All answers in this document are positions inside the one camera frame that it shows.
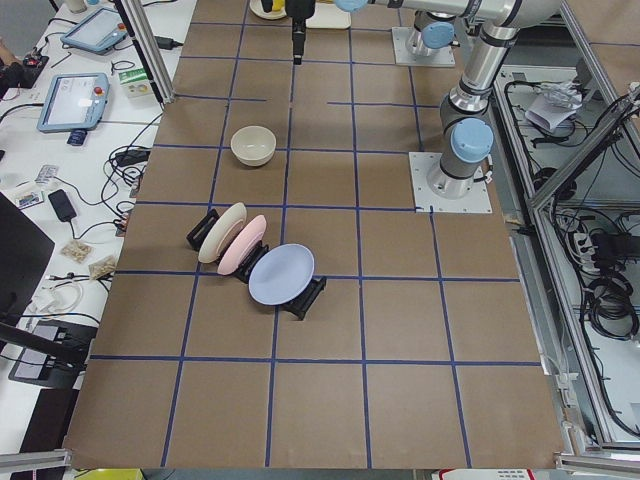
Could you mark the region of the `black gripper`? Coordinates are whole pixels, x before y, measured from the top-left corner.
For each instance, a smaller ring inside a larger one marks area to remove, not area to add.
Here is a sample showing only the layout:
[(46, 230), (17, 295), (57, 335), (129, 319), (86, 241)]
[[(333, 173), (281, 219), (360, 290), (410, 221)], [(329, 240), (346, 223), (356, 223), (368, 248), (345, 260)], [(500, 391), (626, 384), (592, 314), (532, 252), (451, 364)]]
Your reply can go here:
[(301, 65), (306, 42), (306, 21), (315, 14), (315, 0), (286, 0), (285, 11), (292, 18), (293, 64)]

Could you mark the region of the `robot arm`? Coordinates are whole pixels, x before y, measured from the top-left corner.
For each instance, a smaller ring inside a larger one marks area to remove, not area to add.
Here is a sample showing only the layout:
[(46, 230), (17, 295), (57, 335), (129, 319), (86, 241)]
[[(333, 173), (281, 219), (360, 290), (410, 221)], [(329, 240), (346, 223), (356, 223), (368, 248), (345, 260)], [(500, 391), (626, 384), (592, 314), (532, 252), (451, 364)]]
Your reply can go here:
[(464, 197), (476, 169), (490, 154), (494, 134), (485, 122), (497, 73), (523, 28), (540, 24), (560, 8), (558, 1), (427, 1), (428, 11), (484, 20), (458, 84), (442, 101), (444, 148), (427, 175), (429, 187), (451, 200)]
[[(284, 11), (292, 22), (293, 63), (300, 65), (304, 56), (306, 22), (313, 17), (316, 1), (285, 1)], [(454, 40), (455, 16), (442, 12), (417, 10), (405, 48), (410, 54), (427, 56), (448, 47)]]

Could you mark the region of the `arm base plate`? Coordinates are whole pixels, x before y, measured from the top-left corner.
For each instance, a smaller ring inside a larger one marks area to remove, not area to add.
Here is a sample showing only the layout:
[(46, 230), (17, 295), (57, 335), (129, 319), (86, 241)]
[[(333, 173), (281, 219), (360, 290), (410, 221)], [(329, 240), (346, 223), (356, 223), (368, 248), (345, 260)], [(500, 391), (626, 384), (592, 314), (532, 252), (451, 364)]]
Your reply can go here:
[(454, 40), (452, 24), (436, 22), (423, 30), (415, 27), (393, 27), (391, 35), (397, 65), (434, 68), (455, 66), (451, 48)]
[(441, 169), (439, 152), (410, 152), (414, 209), (420, 213), (492, 214), (488, 186), (478, 167), (468, 179), (453, 179)]

